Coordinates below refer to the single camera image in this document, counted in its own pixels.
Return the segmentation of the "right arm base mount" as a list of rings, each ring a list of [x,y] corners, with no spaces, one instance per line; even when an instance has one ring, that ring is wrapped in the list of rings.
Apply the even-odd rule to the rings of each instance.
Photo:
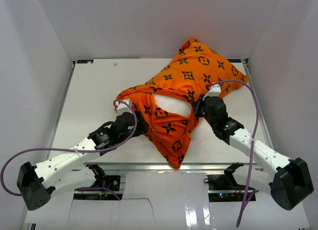
[[[210,202],[240,202],[243,200],[245,185],[239,185],[231,176],[235,170],[244,166],[234,162],[222,174],[210,174],[203,180],[209,190]]]

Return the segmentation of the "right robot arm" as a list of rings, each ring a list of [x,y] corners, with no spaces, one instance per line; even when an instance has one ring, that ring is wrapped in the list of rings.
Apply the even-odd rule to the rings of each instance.
[[[215,136],[241,151],[261,166],[253,171],[251,187],[270,195],[283,209],[291,210],[314,191],[307,163],[278,153],[259,140],[237,120],[228,116],[224,101],[218,96],[202,94],[195,104],[194,114],[208,122]]]

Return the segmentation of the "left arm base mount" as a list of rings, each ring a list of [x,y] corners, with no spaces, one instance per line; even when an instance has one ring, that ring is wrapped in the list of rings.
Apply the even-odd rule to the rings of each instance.
[[[114,192],[120,190],[120,175],[107,175],[97,164],[88,164],[85,170],[93,174],[94,182],[89,187],[76,188],[77,191],[107,191]]]

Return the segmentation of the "orange patterned pillowcase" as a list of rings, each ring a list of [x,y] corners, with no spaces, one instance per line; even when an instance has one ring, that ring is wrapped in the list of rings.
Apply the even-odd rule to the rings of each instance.
[[[192,104],[208,92],[207,84],[219,82],[221,98],[248,82],[248,76],[225,57],[198,39],[189,38],[158,74],[144,84],[121,91],[117,99],[131,99],[149,124],[146,133],[168,164],[179,169],[191,143],[191,133],[200,122]],[[154,95],[164,95],[189,103],[191,116],[169,113],[155,103]]]

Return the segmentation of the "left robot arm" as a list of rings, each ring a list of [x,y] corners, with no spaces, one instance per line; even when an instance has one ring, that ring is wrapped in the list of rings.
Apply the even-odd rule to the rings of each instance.
[[[118,190],[114,178],[106,175],[96,159],[119,147],[131,137],[146,134],[149,125],[140,111],[124,112],[115,121],[102,124],[70,152],[63,152],[49,160],[20,167],[17,187],[30,211],[37,210],[52,197],[68,191]]]

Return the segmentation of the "white pillow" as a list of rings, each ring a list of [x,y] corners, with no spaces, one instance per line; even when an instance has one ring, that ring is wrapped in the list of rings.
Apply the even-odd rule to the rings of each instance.
[[[185,101],[159,94],[155,94],[154,98],[156,105],[169,113],[178,114],[183,117],[191,116],[192,107]]]

